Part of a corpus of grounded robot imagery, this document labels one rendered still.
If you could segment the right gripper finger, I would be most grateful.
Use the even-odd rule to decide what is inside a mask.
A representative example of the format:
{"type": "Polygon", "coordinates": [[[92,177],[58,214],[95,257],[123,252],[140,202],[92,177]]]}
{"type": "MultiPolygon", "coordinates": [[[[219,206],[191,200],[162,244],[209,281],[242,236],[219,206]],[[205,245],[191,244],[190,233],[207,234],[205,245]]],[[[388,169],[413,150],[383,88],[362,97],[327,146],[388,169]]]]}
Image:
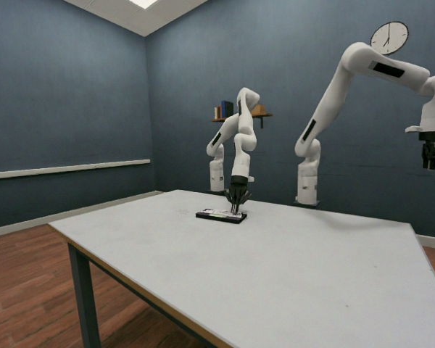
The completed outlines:
{"type": "Polygon", "coordinates": [[[231,208],[232,213],[234,211],[234,206],[236,204],[235,190],[236,190],[235,188],[232,188],[232,199],[229,195],[230,194],[229,189],[223,192],[225,194],[227,200],[232,204],[232,208],[231,208]]]}
{"type": "Polygon", "coordinates": [[[240,197],[240,193],[241,193],[241,189],[238,188],[238,192],[236,195],[236,204],[234,206],[234,211],[233,211],[234,214],[237,214],[237,212],[239,211],[239,205],[244,204],[252,196],[252,194],[250,194],[246,190],[245,197],[243,199],[241,199],[242,197],[240,197]]]}

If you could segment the black keyboard case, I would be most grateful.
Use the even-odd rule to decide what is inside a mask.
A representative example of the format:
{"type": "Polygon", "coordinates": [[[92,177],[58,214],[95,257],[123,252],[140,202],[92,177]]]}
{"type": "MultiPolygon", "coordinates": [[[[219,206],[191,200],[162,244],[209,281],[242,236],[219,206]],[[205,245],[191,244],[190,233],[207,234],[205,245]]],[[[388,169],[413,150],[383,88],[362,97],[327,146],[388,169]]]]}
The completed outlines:
{"type": "Polygon", "coordinates": [[[196,213],[196,218],[218,220],[218,221],[223,221],[227,223],[236,223],[236,224],[239,224],[246,217],[247,214],[243,214],[241,212],[237,212],[237,214],[233,214],[232,212],[225,211],[225,210],[205,209],[201,212],[196,213]]]}

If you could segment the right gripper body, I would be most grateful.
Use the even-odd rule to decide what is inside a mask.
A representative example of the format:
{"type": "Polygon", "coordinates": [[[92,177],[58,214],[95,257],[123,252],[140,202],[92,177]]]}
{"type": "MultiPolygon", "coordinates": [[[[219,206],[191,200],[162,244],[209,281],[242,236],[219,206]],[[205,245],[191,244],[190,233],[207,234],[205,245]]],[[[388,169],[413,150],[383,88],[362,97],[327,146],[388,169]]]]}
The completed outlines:
{"type": "Polygon", "coordinates": [[[232,175],[231,176],[231,184],[229,186],[229,191],[232,195],[232,188],[235,188],[235,197],[237,195],[238,189],[241,189],[241,193],[240,193],[240,197],[242,197],[243,195],[245,195],[247,189],[247,184],[248,184],[248,178],[242,175],[232,175]]]}

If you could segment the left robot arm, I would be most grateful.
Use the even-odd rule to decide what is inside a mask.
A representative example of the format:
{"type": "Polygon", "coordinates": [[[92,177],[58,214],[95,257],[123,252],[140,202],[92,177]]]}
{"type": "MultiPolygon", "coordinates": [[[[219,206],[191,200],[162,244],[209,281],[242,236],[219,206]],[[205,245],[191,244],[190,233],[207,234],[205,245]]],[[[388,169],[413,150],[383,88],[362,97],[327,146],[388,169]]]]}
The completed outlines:
{"type": "Polygon", "coordinates": [[[354,73],[390,80],[411,88],[421,96],[434,96],[430,102],[423,105],[420,126],[410,126],[405,132],[435,131],[435,76],[429,78],[430,72],[427,69],[387,58],[365,43],[352,44],[344,52],[333,80],[295,146],[296,155],[306,157],[298,166],[299,203],[316,203],[320,143],[315,137],[326,129],[341,111],[349,85],[356,75],[354,73]]]}

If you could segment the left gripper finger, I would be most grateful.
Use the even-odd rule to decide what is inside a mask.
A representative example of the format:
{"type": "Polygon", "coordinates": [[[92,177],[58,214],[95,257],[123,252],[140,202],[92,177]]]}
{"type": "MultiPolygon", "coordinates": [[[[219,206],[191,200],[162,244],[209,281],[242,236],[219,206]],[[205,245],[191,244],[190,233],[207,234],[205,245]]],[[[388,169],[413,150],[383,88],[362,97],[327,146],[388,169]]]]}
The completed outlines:
{"type": "Polygon", "coordinates": [[[426,156],[428,156],[428,170],[435,171],[435,143],[431,143],[431,150],[428,152],[428,145],[425,145],[426,156]]]}
{"type": "Polygon", "coordinates": [[[423,164],[422,164],[422,168],[428,168],[428,156],[426,156],[426,152],[424,149],[426,143],[423,143],[423,149],[422,149],[422,158],[423,158],[423,164]]]}

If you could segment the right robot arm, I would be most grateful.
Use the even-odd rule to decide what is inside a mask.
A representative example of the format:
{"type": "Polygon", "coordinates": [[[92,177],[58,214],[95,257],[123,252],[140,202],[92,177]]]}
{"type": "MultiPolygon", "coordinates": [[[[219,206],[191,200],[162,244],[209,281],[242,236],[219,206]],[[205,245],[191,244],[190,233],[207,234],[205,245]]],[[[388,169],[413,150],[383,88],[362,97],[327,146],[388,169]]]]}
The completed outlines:
{"type": "MultiPolygon", "coordinates": [[[[207,154],[215,157],[210,162],[210,186],[211,191],[224,189],[223,162],[224,147],[222,143],[227,141],[239,129],[233,140],[235,160],[232,175],[242,175],[248,178],[248,182],[254,182],[249,176],[250,156],[242,150],[253,151],[257,145],[257,139],[253,131],[253,119],[251,111],[257,106],[260,96],[248,88],[240,90],[237,97],[237,114],[229,117],[223,123],[221,129],[207,146],[207,154]]],[[[231,176],[232,176],[231,175],[231,176]]]]}

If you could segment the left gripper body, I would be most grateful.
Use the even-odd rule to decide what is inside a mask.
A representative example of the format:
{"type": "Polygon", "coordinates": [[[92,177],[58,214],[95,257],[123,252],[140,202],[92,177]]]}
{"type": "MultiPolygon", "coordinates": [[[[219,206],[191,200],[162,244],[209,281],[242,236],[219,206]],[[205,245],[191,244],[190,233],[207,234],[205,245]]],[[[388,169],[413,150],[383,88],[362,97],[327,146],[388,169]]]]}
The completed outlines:
{"type": "Polygon", "coordinates": [[[428,152],[431,150],[431,143],[435,143],[435,131],[419,132],[419,141],[426,141],[425,145],[428,145],[428,152]]]}

